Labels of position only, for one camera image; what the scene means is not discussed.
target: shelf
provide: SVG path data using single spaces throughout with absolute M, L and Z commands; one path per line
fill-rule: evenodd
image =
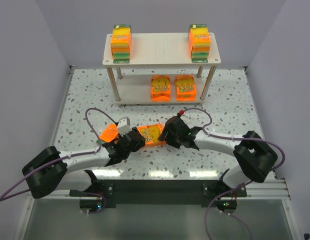
M 107 35 L 103 65 L 105 67 L 187 67 L 217 66 L 221 63 L 216 38 L 211 35 L 208 62 L 194 62 L 190 58 L 188 33 L 133 33 L 130 63 L 113 63 L 111 34 Z
M 117 79 L 116 84 L 120 96 L 120 101 L 116 101 L 117 104 L 152 104 L 152 105 L 162 105 L 162 104 L 186 104 L 186 103 L 203 103 L 199 97 L 202 93 L 204 82 L 202 78 L 196 77 L 194 75 L 196 84 L 196 101 L 177 101 L 176 100 L 176 85 L 175 85 L 175 75 L 170 75 L 171 84 L 171 101 L 158 102 L 151 101 L 150 98 L 150 82 L 151 75 L 125 75 L 122 79 Z

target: purple cable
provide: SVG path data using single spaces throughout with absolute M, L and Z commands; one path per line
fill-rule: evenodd
M 89 125 L 89 127 L 91 128 L 91 130 L 93 131 L 93 133 L 96 135 L 97 139 L 99 139 L 99 135 L 98 133 L 96 132 L 96 130 L 94 129 L 94 127 L 92 126 L 92 124 L 90 123 L 89 119 L 88 119 L 88 112 L 90 110 L 95 110 L 95 111 L 98 111 L 102 114 L 104 114 L 106 117 L 108 117 L 113 123 L 116 124 L 116 122 L 107 114 L 105 113 L 104 111 L 98 109 L 98 108 L 95 108 L 95 107 L 91 107 L 89 109 L 86 110 L 85 112 L 85 117 L 86 117 L 86 121 L 87 121 L 87 124 Z M 101 147 L 102 147 L 102 144 L 100 142 L 99 144 L 99 147 L 97 149 L 97 152 L 99 152 L 101 150 Z M 78 157 L 78 156 L 83 156 L 83 155 L 89 155 L 89 154 L 94 154 L 95 151 L 87 151 L 87 152 L 81 152 L 81 153 L 75 153 L 75 154 L 72 154 L 70 157 Z M 16 182 L 14 185 L 12 185 L 7 191 L 5 191 L 1 196 L 0 196 L 0 202 L 4 201 L 4 200 L 7 200 L 7 199 L 10 199 L 12 197 L 15 197 L 17 195 L 20 195 L 20 194 L 23 194 L 23 193 L 26 193 L 26 192 L 29 192 L 30 190 L 27 189 L 27 190 L 23 190 L 23 191 L 20 191 L 20 192 L 17 192 L 17 193 L 14 193 L 14 194 L 11 194 L 9 196 L 7 196 L 13 189 L 15 189 L 18 185 L 20 185 L 23 181 L 25 181 L 27 178 L 29 178 L 30 176 L 32 176 L 33 174 L 37 173 L 38 171 L 40 171 L 41 169 L 44 169 L 46 167 L 49 167 L 59 161 L 62 161 L 64 159 L 67 159 L 68 157 L 67 156 L 64 156 L 64 157 L 60 157 L 58 159 L 55 159 L 51 162 L 48 162 L 38 168 L 36 168 L 35 170 L 31 171 L 30 173 L 28 173 L 27 175 L 25 175 L 22 179 L 20 179 L 18 182 Z M 93 196 L 97 196 L 97 197 L 101 197 L 105 204 L 103 204 L 103 207 L 101 210 L 103 210 L 105 207 L 106 207 L 106 199 L 100 195 L 100 194 L 97 194 L 97 193 L 89 193 L 89 192 L 86 192 L 86 194 L 90 194 L 90 195 L 93 195 Z
M 270 141 L 268 141 L 268 140 L 265 140 L 265 139 L 261 139 L 261 138 L 248 138 L 248 137 L 238 137 L 238 138 L 237 138 L 237 137 L 226 137 L 226 136 L 219 136 L 219 135 L 214 135 L 214 134 L 208 133 L 207 130 L 205 129 L 205 127 L 207 127 L 207 126 L 209 126 L 209 125 L 212 124 L 213 120 L 212 120 L 211 115 L 210 115 L 209 113 L 207 113 L 205 110 L 202 110 L 202 109 L 196 108 L 196 107 L 188 108 L 188 109 L 186 109 L 184 112 L 186 112 L 186 111 L 188 111 L 188 110 L 199 110 L 199 111 L 205 113 L 205 114 L 209 117 L 210 122 L 209 122 L 208 124 L 205 124 L 205 125 L 203 126 L 203 128 L 202 128 L 202 129 L 203 129 L 203 132 L 204 132 L 205 134 L 207 134 L 209 137 L 213 137 L 213 138 L 217 138 L 217 139 L 224 139 L 224 140 L 232 140 L 232 141 L 237 141 L 237 140 L 238 140 L 238 141 L 256 141 L 256 142 L 264 142 L 264 143 L 270 144 L 270 145 L 274 146 L 275 148 L 277 148 L 277 149 L 280 151 L 280 153 L 281 153 L 281 161 L 279 162 L 278 165 L 274 166 L 274 167 L 272 168 L 272 170 L 275 170 L 275 169 L 279 168 L 280 166 L 282 166 L 282 165 L 284 164 L 284 162 L 285 162 L 285 153 L 284 153 L 283 149 L 282 149 L 280 146 L 278 146 L 277 144 L 275 144 L 275 143 L 273 143 L 273 142 L 270 142 Z M 224 192 L 224 193 L 221 193 L 220 195 L 216 196 L 216 197 L 209 203 L 209 205 L 208 205 L 208 207 L 207 207 L 207 209 L 206 209 L 206 212 L 205 212 L 205 219 L 204 219 L 205 230 L 206 230 L 206 233 L 207 233 L 209 239 L 213 240 L 213 238 L 212 238 L 212 236 L 210 235 L 210 232 L 209 232 L 209 230 L 208 230 L 208 226 L 207 226 L 207 223 L 206 223 L 206 222 L 207 222 L 208 211 L 209 211 L 210 207 L 212 206 L 212 204 L 213 204 L 218 198 L 220 198 L 220 197 L 222 197 L 222 196 L 224 196 L 224 195 L 226 195 L 226 194 L 229 194 L 229 193 L 231 193 L 231 192 L 234 192 L 234 191 L 238 190 L 239 188 L 242 188 L 242 187 L 244 187 L 244 186 L 247 186 L 247 185 L 250 184 L 251 182 L 252 182 L 252 181 L 248 181 L 247 183 L 240 184 L 239 186 L 237 186 L 237 187 L 235 187 L 235 188 L 233 188 L 233 189 L 230 189 L 230 190 L 228 190 L 228 191 L 226 191 L 226 192 Z M 250 231 L 248 225 L 247 225 L 243 220 L 241 220 L 239 217 L 237 217 L 237 216 L 235 216 L 235 215 L 232 215 L 232 214 L 231 214 L 230 216 L 232 216 L 233 218 L 235 218 L 235 219 L 237 219 L 238 221 L 242 222 L 242 223 L 245 225 L 245 227 L 247 228 L 247 230 L 249 231 L 250 239 L 253 239 L 252 233 L 251 233 L 251 231 Z

